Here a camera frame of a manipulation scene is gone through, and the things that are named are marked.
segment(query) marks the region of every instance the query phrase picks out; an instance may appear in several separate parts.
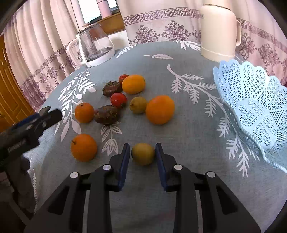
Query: cherry tomato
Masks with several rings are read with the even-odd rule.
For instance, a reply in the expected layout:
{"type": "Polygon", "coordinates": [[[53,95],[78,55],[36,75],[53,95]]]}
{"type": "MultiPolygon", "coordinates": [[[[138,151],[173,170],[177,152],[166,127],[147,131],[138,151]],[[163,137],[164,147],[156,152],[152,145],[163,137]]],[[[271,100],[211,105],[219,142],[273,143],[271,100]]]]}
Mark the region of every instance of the cherry tomato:
{"type": "Polygon", "coordinates": [[[119,82],[120,82],[120,84],[122,84],[123,80],[124,80],[127,76],[129,76],[129,75],[128,75],[128,74],[122,74],[122,75],[119,77],[119,82]]]}
{"type": "Polygon", "coordinates": [[[114,93],[110,97],[110,102],[117,108],[122,108],[127,102],[127,98],[123,93],[114,93]]]}

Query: curtain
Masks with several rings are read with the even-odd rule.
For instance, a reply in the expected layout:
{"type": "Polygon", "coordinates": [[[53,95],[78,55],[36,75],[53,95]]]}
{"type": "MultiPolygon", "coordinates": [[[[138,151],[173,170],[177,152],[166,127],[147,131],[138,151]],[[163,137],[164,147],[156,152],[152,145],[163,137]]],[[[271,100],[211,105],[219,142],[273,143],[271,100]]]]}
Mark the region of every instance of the curtain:
{"type": "MultiPolygon", "coordinates": [[[[203,0],[118,0],[130,44],[185,40],[201,42],[199,9],[203,0]]],[[[270,12],[258,0],[230,0],[242,24],[236,51],[254,66],[262,66],[281,84],[287,82],[287,39],[270,12]]]]}
{"type": "MultiPolygon", "coordinates": [[[[71,0],[28,0],[4,30],[13,74],[37,111],[50,93],[78,67],[67,54],[79,26],[71,0]]],[[[73,52],[81,60],[78,44],[73,52]]]]}

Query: light blue plastic basket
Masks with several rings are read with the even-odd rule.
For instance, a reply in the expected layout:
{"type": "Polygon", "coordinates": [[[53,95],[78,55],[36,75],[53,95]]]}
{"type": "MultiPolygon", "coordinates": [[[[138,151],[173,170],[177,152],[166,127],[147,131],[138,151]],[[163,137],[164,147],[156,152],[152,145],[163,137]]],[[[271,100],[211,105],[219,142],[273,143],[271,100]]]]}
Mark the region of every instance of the light blue plastic basket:
{"type": "Polygon", "coordinates": [[[287,172],[287,88],[247,61],[221,61],[213,75],[241,140],[267,163],[287,172]]]}

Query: table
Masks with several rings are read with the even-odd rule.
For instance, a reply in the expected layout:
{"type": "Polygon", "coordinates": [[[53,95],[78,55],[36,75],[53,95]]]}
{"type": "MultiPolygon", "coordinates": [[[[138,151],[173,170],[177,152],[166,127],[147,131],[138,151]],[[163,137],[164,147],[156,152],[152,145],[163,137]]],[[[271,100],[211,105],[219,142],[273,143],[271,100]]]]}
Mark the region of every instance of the table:
{"type": "MultiPolygon", "coordinates": [[[[125,142],[131,147],[161,142],[165,153],[191,171],[214,171],[265,231],[287,199],[287,174],[252,154],[230,131],[213,81],[213,67],[219,64],[202,57],[199,50],[193,42],[133,45],[99,66],[81,67],[67,77],[43,105],[64,108],[63,120],[44,132],[39,147],[25,154],[31,160],[38,208],[71,172],[93,172],[121,152],[125,142]],[[155,126],[144,114],[134,115],[126,108],[112,126],[94,121],[79,125],[73,115],[76,103],[89,102],[94,108],[110,104],[102,89],[125,73],[145,77],[146,88],[137,96],[147,100],[170,96],[176,106],[172,120],[155,126]],[[66,100],[59,101],[65,95],[66,100]],[[71,140],[78,133],[89,134],[98,143],[97,156],[89,163],[71,155],[71,140]]],[[[110,206],[113,232],[173,231],[175,193],[163,191],[156,163],[140,167],[131,159],[123,191],[110,194],[110,206]]]]}

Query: wooden door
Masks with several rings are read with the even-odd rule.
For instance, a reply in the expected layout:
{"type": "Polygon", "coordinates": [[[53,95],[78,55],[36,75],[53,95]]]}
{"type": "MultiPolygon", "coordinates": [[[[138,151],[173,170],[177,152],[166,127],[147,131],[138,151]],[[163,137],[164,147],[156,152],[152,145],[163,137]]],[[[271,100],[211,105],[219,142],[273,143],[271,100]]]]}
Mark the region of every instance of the wooden door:
{"type": "Polygon", "coordinates": [[[7,58],[4,36],[0,37],[0,132],[34,114],[25,99],[7,58]]]}

